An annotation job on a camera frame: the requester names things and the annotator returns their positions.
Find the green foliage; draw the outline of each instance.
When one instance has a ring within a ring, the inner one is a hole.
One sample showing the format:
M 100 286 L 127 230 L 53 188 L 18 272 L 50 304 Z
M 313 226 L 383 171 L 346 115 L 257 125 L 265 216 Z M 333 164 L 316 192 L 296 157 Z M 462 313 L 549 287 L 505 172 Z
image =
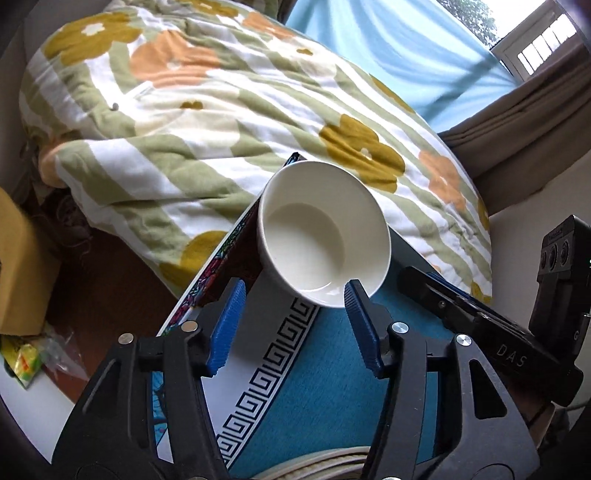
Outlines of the green foliage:
M 487 47 L 492 47 L 496 36 L 495 19 L 483 0 L 437 0 L 445 9 L 462 22 Z

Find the greek key pattern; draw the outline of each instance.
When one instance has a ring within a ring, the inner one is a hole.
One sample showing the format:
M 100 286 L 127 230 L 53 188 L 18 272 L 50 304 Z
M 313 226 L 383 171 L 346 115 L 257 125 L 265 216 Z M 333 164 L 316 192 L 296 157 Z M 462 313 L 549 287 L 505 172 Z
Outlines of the greek key pattern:
M 229 468 L 256 430 L 273 398 L 287 376 L 318 307 L 300 299 L 294 299 L 289 314 L 277 330 L 275 339 L 269 344 L 261 359 L 260 366 L 250 379 L 249 387 L 236 403 L 235 410 L 223 424 L 217 435 L 224 463 Z

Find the white bowl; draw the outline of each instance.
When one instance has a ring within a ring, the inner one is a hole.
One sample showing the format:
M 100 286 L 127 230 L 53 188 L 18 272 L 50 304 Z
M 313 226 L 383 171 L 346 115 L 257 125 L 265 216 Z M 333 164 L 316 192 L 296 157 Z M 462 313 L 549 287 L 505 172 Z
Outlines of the white bowl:
M 346 170 L 299 161 L 269 181 L 258 211 L 262 264 L 287 290 L 324 307 L 343 307 L 345 284 L 368 295 L 390 265 L 388 224 L 368 189 Z

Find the blue curtain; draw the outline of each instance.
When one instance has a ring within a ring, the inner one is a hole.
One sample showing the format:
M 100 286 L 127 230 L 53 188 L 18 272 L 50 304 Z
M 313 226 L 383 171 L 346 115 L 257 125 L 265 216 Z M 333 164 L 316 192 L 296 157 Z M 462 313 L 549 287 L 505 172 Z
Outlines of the blue curtain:
M 384 82 L 436 132 L 520 83 L 436 0 L 298 0 L 287 25 Z

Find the silver screw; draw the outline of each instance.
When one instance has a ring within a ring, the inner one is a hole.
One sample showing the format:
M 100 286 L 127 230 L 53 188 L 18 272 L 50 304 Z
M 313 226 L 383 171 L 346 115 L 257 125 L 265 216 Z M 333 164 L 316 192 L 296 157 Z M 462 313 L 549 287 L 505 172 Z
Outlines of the silver screw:
M 134 341 L 134 336 L 131 333 L 124 333 L 123 335 L 119 336 L 119 343 L 121 345 L 127 345 Z
M 392 330 L 396 333 L 406 333 L 408 332 L 408 325 L 403 322 L 396 322 L 392 324 Z
M 197 322 L 193 321 L 193 320 L 187 320 L 185 323 L 183 323 L 181 325 L 181 330 L 183 332 L 194 332 L 195 330 L 197 330 L 197 327 L 199 327 L 199 325 L 197 325 Z
M 472 344 L 472 339 L 468 337 L 468 335 L 464 335 L 461 333 L 456 337 L 456 342 L 458 342 L 462 346 L 469 346 Z

